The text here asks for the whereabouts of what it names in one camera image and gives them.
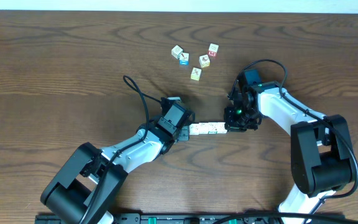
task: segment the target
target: white wall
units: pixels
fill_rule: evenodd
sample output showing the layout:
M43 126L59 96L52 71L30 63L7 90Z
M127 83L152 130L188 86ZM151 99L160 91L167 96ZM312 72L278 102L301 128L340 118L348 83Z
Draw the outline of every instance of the white wall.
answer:
M358 14L358 0L0 0L0 9Z

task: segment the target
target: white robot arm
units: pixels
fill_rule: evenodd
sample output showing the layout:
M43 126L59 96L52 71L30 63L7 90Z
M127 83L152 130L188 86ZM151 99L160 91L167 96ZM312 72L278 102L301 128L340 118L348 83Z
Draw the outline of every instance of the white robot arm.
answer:
M258 129L263 118L275 121L291 137L291 172L295 181L279 212L314 213L327 198L335 195L349 182L358 185L358 165L352 151L346 120L339 115L326 116L313 111L292 97L283 83L262 83L257 70L247 70L259 62L279 62L265 59L247 66L233 84L228 98L233 106L225 109L228 131ZM331 146L320 154L318 146ZM301 224L301 218L282 218L285 224Z
M160 103L162 113L149 119L143 96L151 97L140 92L133 80L127 78L142 98L146 123L133 137L113 146L97 149L89 142L84 143L67 160L41 195L41 202L64 223L112 224L114 217L108 208L128 173L167 153L177 141L189 139L188 125L191 117L194 121L195 114L180 98L161 98L161 101L153 98ZM93 191L77 180L79 174L96 184Z

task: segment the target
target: white block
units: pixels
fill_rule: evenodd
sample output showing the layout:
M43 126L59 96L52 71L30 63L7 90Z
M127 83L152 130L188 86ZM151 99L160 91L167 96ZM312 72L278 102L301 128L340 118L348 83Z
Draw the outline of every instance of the white block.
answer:
M216 122L216 128L218 130L218 134L226 134L227 130L224 128L224 122Z
M208 67L210 65L209 57L208 55L200 56L200 65L201 68Z
M217 134L218 133L218 129L215 124L216 124L215 122L208 123L208 134Z
M200 124L191 124L189 126L189 135L199 135L200 134Z
M216 45L216 44L209 45L208 55L211 57L215 57L218 52L218 48L219 48L219 45Z
M172 48L171 54L174 58L179 59L179 55L182 52L183 52L183 49L176 45L174 48Z
M179 55L179 64L189 65L189 53L180 53Z
M199 123L199 133L200 134L208 134L209 131L209 124L208 123Z
M193 68L193 71L191 71L191 76L190 78L192 80L200 80L200 77L201 77L201 69L199 68Z

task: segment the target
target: small cube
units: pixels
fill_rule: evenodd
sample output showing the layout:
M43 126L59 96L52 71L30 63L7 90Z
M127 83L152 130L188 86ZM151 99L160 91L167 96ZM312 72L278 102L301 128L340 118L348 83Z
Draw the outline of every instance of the small cube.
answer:
M208 123L199 123L198 134L208 134L209 124Z
M172 56L176 59L179 59L179 55L183 52L183 49L180 48L179 46L175 46L174 48L172 48Z
M189 53L180 53L179 55L179 64L189 65Z
M215 57L218 52L219 45L211 44L209 46L208 55L211 57Z
M208 123L208 134L217 134L218 128L216 127L215 122L209 122Z
M224 122L217 122L216 127L218 129L218 134L226 134L227 130L224 128Z
M210 63L208 55L200 56L201 68L208 67Z
M199 135L200 134L200 125L199 124L191 124L189 126L189 135Z
M201 76L201 69L199 68L193 68L193 71L191 71L191 79L192 80L200 80L200 76Z

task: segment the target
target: wood grain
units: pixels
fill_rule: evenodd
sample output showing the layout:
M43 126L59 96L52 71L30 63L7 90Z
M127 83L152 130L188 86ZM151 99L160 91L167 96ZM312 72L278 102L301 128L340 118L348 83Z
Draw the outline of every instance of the wood grain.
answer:
M190 80L211 42L218 56ZM176 44L188 67L170 56ZM49 212L40 194L80 144L115 144L144 122L123 75L154 97L181 96L197 121L220 121L234 77L261 58L288 67L295 98L347 119L358 158L358 15L0 11L0 223ZM258 68L264 81L282 79L275 65ZM258 131L192 136L131 173L116 206L273 209L293 185L289 140L269 119ZM321 210L358 220L358 191Z

